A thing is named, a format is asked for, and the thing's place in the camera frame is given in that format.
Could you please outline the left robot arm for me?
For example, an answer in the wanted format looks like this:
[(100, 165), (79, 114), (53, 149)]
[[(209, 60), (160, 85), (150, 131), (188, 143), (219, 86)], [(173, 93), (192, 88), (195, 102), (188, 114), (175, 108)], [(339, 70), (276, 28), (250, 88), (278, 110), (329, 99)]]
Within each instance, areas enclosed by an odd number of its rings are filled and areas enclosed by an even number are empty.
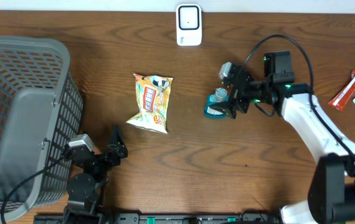
[(121, 131), (115, 126), (108, 152), (95, 154), (94, 143), (87, 134), (74, 136), (65, 146), (66, 161), (82, 168), (67, 183), (69, 195), (62, 223), (108, 223), (110, 212), (103, 208), (107, 173), (128, 157)]

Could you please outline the red snack bar wrapper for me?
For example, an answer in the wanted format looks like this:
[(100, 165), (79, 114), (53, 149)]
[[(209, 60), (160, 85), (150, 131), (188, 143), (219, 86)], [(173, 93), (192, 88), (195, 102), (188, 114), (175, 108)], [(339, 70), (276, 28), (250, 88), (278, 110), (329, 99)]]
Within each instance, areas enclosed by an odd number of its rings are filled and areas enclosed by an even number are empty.
[(342, 111), (354, 92), (355, 71), (353, 70), (351, 72), (351, 81), (332, 100), (328, 102), (328, 105)]

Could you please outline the yellow snack bag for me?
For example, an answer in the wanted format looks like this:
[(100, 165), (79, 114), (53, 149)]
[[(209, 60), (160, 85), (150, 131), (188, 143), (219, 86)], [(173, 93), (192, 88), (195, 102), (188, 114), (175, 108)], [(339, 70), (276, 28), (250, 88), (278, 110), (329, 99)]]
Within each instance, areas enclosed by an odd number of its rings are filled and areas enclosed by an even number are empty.
[(138, 73), (133, 76), (139, 113), (126, 123), (140, 129), (167, 134), (166, 120), (173, 78)]

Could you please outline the blue mouthwash bottle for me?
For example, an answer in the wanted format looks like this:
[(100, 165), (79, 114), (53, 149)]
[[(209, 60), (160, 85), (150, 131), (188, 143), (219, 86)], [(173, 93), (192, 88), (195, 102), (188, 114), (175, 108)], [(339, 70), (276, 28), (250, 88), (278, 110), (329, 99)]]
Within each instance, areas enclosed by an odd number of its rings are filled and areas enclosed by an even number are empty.
[(211, 106), (221, 103), (223, 101), (227, 101), (228, 99), (229, 97), (228, 97), (227, 90), (225, 88), (217, 88), (214, 94), (209, 95), (207, 97), (206, 107), (204, 108), (204, 116), (213, 119), (225, 118), (226, 117), (225, 114), (215, 109), (212, 109)]

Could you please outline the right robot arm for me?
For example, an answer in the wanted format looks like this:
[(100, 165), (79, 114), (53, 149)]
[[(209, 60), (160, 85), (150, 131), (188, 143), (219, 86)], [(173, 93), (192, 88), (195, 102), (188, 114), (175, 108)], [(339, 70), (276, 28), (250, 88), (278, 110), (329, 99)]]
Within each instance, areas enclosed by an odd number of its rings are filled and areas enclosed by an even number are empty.
[(231, 86), (229, 99), (213, 110), (230, 118), (250, 103), (267, 103), (303, 140), (316, 163), (307, 199), (280, 209), (281, 223), (346, 223), (355, 221), (355, 143), (328, 118), (306, 83), (295, 82), (289, 68), (255, 81), (249, 71), (230, 62), (219, 78)]

